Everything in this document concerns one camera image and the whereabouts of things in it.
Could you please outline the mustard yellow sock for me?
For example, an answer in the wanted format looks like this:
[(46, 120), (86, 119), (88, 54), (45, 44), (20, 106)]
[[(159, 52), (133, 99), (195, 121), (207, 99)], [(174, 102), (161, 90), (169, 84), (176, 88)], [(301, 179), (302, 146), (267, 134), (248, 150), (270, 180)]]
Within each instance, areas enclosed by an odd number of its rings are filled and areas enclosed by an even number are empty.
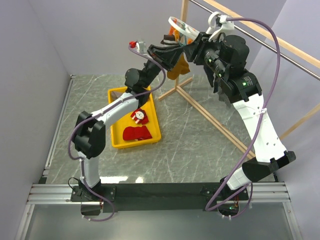
[(160, 41), (160, 43), (164, 46), (178, 46), (179, 43), (176, 41), (176, 38), (174, 35), (168, 35), (164, 34), (163, 39)]
[(177, 79), (180, 75), (186, 75), (190, 72), (189, 64), (185, 60), (184, 55), (182, 54), (177, 62), (177, 64), (174, 66), (172, 70), (167, 71), (167, 77), (170, 80)]

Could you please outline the white round clip hanger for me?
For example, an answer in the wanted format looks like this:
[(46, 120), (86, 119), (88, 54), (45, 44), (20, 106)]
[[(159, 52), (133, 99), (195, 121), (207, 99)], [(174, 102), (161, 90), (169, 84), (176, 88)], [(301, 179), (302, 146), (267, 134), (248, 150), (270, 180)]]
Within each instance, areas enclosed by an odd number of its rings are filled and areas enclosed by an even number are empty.
[[(218, 11), (209, 16), (207, 20), (208, 29), (205, 32), (206, 34), (212, 35), (214, 33), (217, 26), (216, 20), (221, 16), (222, 14)], [(169, 35), (174, 36), (174, 40), (182, 46), (191, 44), (200, 33), (198, 30), (176, 17), (170, 16), (168, 22), (170, 24)]]

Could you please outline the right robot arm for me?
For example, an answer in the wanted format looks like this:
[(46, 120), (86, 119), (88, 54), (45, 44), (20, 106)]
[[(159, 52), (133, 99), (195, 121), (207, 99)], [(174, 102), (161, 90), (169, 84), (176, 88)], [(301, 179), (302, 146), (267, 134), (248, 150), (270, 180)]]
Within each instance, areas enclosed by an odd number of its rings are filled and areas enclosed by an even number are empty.
[(210, 85), (221, 89), (220, 95), (237, 110), (254, 140), (255, 157), (244, 162), (219, 187), (226, 200), (232, 199), (242, 186), (258, 182), (296, 160), (295, 153), (286, 149), (274, 129), (258, 79), (245, 68), (249, 52), (244, 38), (224, 33), (211, 40), (209, 34), (200, 32), (185, 46), (187, 60), (204, 67)]

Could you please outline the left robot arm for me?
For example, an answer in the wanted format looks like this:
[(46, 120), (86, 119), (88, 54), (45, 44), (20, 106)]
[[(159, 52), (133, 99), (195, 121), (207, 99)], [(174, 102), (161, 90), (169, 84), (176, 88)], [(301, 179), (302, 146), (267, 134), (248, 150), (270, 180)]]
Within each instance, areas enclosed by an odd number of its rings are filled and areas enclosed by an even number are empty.
[(77, 119), (70, 142), (74, 144), (80, 161), (82, 195), (88, 201), (100, 195), (99, 155), (106, 146), (106, 129), (126, 114), (142, 107), (150, 96), (147, 88), (159, 73), (172, 70), (178, 63), (183, 47), (150, 45), (146, 53), (129, 50), (147, 61), (142, 69), (130, 68), (125, 73), (125, 92), (115, 101), (92, 113), (82, 112)]

